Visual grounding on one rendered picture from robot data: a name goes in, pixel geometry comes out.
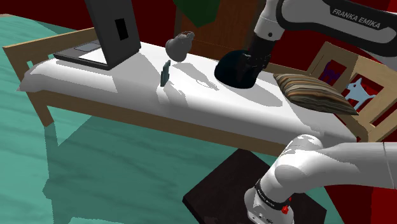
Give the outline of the black dome-shaped object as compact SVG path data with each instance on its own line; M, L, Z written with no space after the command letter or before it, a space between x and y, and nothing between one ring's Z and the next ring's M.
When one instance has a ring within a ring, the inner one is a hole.
M214 76L219 82L230 87L252 88L269 60L270 55L254 57L247 50L235 50L221 58L214 70Z

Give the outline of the blue cat figure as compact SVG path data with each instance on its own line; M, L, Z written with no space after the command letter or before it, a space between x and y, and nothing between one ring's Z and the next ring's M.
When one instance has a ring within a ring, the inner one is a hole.
M357 110L359 107L368 99L374 98L375 95L369 95L366 90L361 85L362 78L359 78L354 83L350 83L347 85L347 89L349 93L345 96L346 100L354 100L357 101L357 104L354 106L354 109Z

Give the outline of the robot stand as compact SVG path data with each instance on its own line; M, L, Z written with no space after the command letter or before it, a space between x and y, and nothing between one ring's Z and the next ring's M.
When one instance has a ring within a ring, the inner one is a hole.
M269 168L254 153L238 149L194 186L183 204L200 224L255 224L244 194Z

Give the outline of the brown wooden cabinet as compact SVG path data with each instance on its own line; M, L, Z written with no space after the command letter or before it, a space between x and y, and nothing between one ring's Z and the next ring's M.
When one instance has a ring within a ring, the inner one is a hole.
M176 10L174 35L192 31L191 54L220 60L234 50L246 50L254 27L267 0L220 0L213 22L197 27L180 10Z

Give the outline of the wooden bed with white mattress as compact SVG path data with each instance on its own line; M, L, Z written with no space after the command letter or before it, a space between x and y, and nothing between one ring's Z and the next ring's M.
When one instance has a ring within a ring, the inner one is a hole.
M167 60L164 48L143 43L141 50L104 71L50 59L49 54L91 41L93 29L68 32L3 48L42 124L53 122L49 107L129 123L260 153L278 155L297 135L310 134L326 146L376 142L397 130L397 73L388 67L325 43L315 61L334 58L347 66L337 88L361 74L382 90L358 116L319 113L295 106L283 96L274 73L262 71L253 88L239 90L214 77L216 61L189 55L170 69L160 86Z

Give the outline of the teal phone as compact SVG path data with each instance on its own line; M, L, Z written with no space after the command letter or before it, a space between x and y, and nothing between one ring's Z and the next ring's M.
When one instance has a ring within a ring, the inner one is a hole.
M161 74L160 74L160 86L161 87L164 87L166 85L166 83L168 82L168 80L169 80L169 67L170 67L170 65L171 65L171 61L168 60L164 64L164 66L162 68L162 71L161 71Z

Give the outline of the grey open laptop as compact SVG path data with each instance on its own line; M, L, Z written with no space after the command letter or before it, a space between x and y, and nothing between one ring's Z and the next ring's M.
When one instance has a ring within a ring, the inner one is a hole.
M56 59L109 71L141 48L131 0L85 0L97 39L56 52Z

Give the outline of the striped brown pillow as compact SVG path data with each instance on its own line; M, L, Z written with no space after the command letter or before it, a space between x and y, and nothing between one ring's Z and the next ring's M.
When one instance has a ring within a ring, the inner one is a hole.
M329 84L302 74L274 74L281 92L297 106L324 113L358 115L349 101Z

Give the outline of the purple cat figure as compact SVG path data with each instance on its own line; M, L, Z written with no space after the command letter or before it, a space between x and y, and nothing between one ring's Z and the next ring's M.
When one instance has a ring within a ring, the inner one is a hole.
M332 86L335 84L339 76L340 73L335 70L335 61L331 60L326 64L319 79Z

